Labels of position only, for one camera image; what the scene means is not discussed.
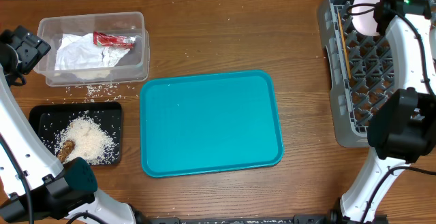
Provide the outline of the brown food scrap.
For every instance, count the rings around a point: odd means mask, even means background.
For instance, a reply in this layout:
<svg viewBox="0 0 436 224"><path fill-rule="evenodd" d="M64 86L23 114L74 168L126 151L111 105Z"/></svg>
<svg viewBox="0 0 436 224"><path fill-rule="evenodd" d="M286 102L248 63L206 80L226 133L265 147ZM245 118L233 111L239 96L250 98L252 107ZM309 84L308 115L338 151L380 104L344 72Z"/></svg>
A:
<svg viewBox="0 0 436 224"><path fill-rule="evenodd" d="M57 158L61 163L64 163L65 160L68 158L68 156L72 153L72 151L75 149L76 144L72 140L67 140L63 144L62 148L57 154Z"/></svg>

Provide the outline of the wooden chopstick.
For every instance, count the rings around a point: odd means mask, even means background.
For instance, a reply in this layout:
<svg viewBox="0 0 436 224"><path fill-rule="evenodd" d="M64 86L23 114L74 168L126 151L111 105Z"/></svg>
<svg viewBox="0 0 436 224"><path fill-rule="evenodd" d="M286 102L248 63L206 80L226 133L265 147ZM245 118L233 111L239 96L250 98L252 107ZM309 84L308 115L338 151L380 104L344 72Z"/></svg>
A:
<svg viewBox="0 0 436 224"><path fill-rule="evenodd" d="M347 46L345 44L345 35L344 35L344 30L343 30L343 25L342 25L342 20L341 20L342 18L341 18L341 15L340 15L339 11L337 13L337 18L338 18L338 24L339 24L339 31L340 31L340 34L341 34L341 45L343 47L343 55L344 55L345 67L346 67L346 71L347 71L347 77L348 77L348 80L351 80L352 73L351 73L351 69L350 69L350 66L349 66Z"/></svg>

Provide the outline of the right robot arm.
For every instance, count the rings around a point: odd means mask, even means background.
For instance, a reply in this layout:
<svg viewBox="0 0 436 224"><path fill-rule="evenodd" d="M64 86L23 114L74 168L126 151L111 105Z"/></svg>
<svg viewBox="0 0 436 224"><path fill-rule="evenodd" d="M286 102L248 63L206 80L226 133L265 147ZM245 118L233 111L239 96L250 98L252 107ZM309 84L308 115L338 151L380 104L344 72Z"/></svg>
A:
<svg viewBox="0 0 436 224"><path fill-rule="evenodd" d="M317 222L386 223L385 194L435 148L435 0L325 0L317 15L337 142L369 150Z"/></svg>

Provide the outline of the red sauce packet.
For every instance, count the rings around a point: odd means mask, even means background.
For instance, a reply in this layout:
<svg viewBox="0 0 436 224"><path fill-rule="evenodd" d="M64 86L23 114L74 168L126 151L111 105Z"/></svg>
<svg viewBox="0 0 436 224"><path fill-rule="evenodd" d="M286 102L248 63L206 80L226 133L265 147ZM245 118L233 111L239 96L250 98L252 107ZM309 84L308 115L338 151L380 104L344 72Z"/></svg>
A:
<svg viewBox="0 0 436 224"><path fill-rule="evenodd" d="M134 47L135 42L136 37L108 35L97 31L93 32L93 43L96 46L131 49Z"/></svg>

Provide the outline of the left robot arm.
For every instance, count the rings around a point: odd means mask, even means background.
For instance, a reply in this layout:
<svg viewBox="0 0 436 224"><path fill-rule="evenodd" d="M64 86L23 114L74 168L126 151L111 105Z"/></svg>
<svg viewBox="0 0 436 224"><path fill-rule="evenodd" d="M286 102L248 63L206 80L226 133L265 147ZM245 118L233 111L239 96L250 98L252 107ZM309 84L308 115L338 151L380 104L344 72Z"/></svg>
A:
<svg viewBox="0 0 436 224"><path fill-rule="evenodd" d="M8 196L1 217L8 223L47 217L68 223L147 223L139 210L98 188L84 159L62 164L16 103L11 86L25 85L25 75L49 50L22 26L1 33L1 182Z"/></svg>

